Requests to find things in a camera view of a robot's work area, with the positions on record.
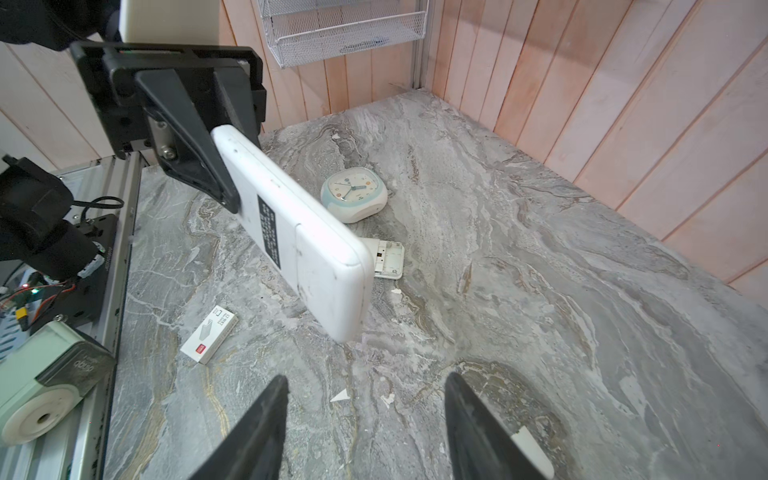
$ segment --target screw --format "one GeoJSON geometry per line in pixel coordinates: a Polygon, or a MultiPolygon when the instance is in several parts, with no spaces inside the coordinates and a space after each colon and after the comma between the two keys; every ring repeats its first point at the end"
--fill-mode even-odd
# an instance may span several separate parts
{"type": "Polygon", "coordinates": [[[162,147],[160,156],[166,160],[173,160],[176,158],[176,151],[172,147],[162,147]]]}

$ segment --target gray marble surface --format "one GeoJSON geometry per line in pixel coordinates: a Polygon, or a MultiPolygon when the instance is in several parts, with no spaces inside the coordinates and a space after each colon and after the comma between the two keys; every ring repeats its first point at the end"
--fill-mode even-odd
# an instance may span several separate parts
{"type": "Polygon", "coordinates": [[[375,170],[389,203],[352,229],[403,242],[406,274],[334,343],[232,215],[145,169],[105,478],[188,477],[278,373],[281,479],[450,478],[451,371],[557,478],[768,478],[763,308],[430,94],[263,148],[313,194],[375,170]],[[240,321],[197,365],[179,346],[215,304],[240,321]]]}

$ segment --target mesh tray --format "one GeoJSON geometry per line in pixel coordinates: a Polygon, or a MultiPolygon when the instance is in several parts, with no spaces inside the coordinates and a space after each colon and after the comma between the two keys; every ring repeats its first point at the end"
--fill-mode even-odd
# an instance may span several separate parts
{"type": "Polygon", "coordinates": [[[399,0],[260,2],[265,4],[262,19],[267,45],[281,68],[419,40],[425,34],[427,11],[403,12],[399,0]],[[310,3],[311,10],[273,16],[263,14],[285,12],[289,7],[298,9],[310,3]],[[316,8],[332,3],[335,5],[316,8]]]}

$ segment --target white box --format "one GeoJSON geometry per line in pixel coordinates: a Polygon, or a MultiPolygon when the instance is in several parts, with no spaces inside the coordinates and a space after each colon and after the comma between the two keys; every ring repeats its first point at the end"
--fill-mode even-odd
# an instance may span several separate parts
{"type": "Polygon", "coordinates": [[[216,305],[195,329],[189,340],[181,346],[181,352],[205,365],[227,338],[235,323],[237,323],[237,317],[234,313],[216,305]]]}

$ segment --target alarm clock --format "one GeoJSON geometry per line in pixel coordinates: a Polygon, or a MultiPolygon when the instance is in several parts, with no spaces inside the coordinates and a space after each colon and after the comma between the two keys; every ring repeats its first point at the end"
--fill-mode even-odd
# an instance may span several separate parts
{"type": "Polygon", "coordinates": [[[382,179],[363,167],[331,175],[320,191],[320,203],[343,223],[355,223],[380,212],[386,199],[382,179]]]}

